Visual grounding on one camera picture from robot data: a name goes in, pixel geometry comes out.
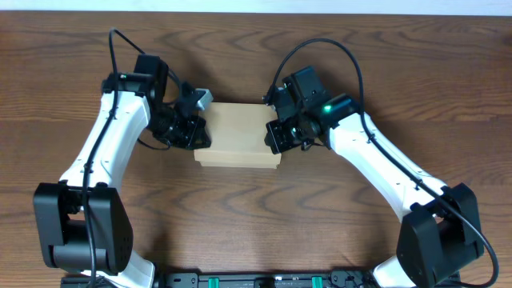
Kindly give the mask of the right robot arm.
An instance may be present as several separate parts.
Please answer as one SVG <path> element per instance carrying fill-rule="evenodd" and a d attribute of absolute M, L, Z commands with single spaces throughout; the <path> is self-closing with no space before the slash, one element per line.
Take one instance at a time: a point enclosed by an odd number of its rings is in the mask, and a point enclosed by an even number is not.
<path fill-rule="evenodd" d="M 273 154 L 323 144 L 351 163 L 401 223 L 395 256 L 377 265 L 377 287 L 461 286 L 453 278 L 484 253 L 478 204 L 461 183 L 449 187 L 391 143 L 347 94 L 333 97 L 310 66 L 272 86 L 264 98 L 277 119 L 266 125 Z"/>

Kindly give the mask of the cardboard box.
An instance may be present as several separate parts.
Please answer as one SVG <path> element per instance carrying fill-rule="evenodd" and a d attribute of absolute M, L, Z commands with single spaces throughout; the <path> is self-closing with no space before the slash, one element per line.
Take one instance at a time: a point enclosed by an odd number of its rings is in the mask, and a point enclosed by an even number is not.
<path fill-rule="evenodd" d="M 264 142 L 266 124 L 277 118 L 263 104 L 214 102 L 200 113 L 210 136 L 208 148 L 194 152 L 201 166 L 275 169 L 281 162 Z"/>

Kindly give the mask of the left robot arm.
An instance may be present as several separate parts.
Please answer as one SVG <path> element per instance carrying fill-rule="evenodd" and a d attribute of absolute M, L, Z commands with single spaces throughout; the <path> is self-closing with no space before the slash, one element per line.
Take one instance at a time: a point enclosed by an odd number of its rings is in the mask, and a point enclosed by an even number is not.
<path fill-rule="evenodd" d="M 197 150 L 211 140 L 199 116 L 208 89 L 179 84 L 163 101 L 171 76 L 158 56 L 140 54 L 131 73 L 114 70 L 102 83 L 101 107 L 80 153 L 56 183 L 34 192 L 44 263 L 80 275 L 72 287 L 159 287 L 155 264 L 133 248 L 134 232 L 120 197 L 123 175 L 144 130 L 164 149 Z"/>

